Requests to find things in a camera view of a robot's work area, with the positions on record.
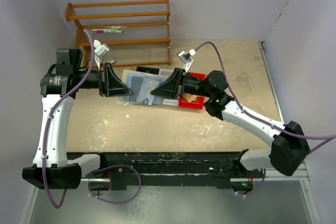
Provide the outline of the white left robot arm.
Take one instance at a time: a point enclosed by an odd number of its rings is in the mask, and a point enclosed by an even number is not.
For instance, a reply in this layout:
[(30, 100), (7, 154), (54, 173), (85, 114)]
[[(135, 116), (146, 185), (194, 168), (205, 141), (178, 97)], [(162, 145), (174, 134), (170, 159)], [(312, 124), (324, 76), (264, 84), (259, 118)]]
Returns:
[(101, 64), (99, 70), (86, 73), (80, 70), (82, 51), (58, 49), (56, 63), (40, 81), (43, 121), (38, 148), (30, 167), (23, 168), (22, 178), (43, 189), (76, 189), (83, 177), (97, 170), (101, 164), (99, 154), (83, 154), (68, 160), (67, 133), (69, 118), (77, 91), (98, 89), (102, 97), (132, 95), (114, 73), (112, 65)]

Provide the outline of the silver VIP card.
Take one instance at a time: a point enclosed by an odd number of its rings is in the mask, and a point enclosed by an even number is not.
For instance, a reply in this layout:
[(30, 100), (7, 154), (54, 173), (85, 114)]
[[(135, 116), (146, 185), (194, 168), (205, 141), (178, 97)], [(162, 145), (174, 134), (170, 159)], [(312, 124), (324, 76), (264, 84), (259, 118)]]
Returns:
[(151, 105), (155, 97), (151, 94), (151, 91), (157, 88), (159, 84), (160, 83), (158, 81), (152, 78), (144, 77), (136, 101), (146, 105)]

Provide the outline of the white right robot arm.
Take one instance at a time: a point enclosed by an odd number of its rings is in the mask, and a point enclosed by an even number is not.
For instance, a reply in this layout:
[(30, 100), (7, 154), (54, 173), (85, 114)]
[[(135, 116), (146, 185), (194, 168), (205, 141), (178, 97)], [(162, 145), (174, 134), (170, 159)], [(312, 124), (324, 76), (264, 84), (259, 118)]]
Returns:
[(285, 176), (292, 176), (310, 153), (301, 125), (295, 121), (285, 124), (272, 120), (240, 105), (226, 93), (228, 87), (221, 71), (213, 70), (201, 80), (175, 68), (151, 94), (165, 99), (175, 99), (185, 93), (207, 97), (203, 106), (210, 116), (235, 124), (268, 145), (266, 149), (241, 151), (234, 159), (238, 168), (243, 171), (274, 168)]

